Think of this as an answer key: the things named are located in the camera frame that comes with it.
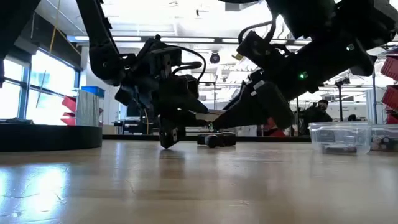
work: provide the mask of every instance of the pipe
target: pipe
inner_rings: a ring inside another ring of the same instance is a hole
[[[377,124],[377,103],[376,103],[376,73],[373,70],[372,74],[372,82],[373,82],[373,119],[374,119],[374,124]]]
[[[343,121],[343,99],[341,99],[341,85],[337,85],[338,87],[338,101],[340,104],[340,121]]]
[[[300,105],[299,105],[299,98],[298,97],[296,98],[296,107],[297,107],[297,109],[296,109],[296,111],[297,111],[297,114],[296,114],[297,135],[300,136],[300,115],[299,115],[299,113],[300,113]]]
[[[216,108],[216,83],[214,82],[213,85],[214,85],[214,110],[217,110],[217,108]]]

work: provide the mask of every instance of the plastic container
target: plastic container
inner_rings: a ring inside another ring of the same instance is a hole
[[[324,154],[366,154],[371,150],[367,122],[310,123],[312,147]]]
[[[398,124],[372,126],[371,150],[398,152]]]

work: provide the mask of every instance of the window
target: window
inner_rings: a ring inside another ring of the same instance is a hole
[[[19,85],[9,82],[5,82],[0,88],[0,119],[18,117],[20,91]]]
[[[22,74],[24,73],[24,67],[10,60],[4,60],[4,71],[5,77],[22,81]]]
[[[60,119],[64,112],[69,111],[61,102],[63,97],[40,93],[30,89],[27,102],[26,119],[35,124],[65,125]]]
[[[67,95],[75,85],[75,70],[47,54],[32,56],[30,84]]]

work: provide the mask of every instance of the desk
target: desk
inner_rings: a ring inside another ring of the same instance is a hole
[[[0,223],[396,223],[398,154],[104,141],[0,153]]]

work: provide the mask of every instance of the ceiling light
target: ceiling light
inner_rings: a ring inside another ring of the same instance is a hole
[[[300,50],[303,46],[296,46],[296,45],[288,45],[287,48],[289,50]]]
[[[141,37],[113,37],[114,41],[135,41],[140,42]]]
[[[214,38],[162,37],[163,42],[213,43]]]
[[[228,43],[228,44],[238,44],[237,39],[223,39],[223,43]]]
[[[286,44],[286,40],[271,40],[271,44]]]
[[[78,41],[88,41],[88,37],[87,36],[76,36],[75,40]]]
[[[298,44],[298,45],[306,45],[309,44],[312,40],[295,40],[294,44]]]

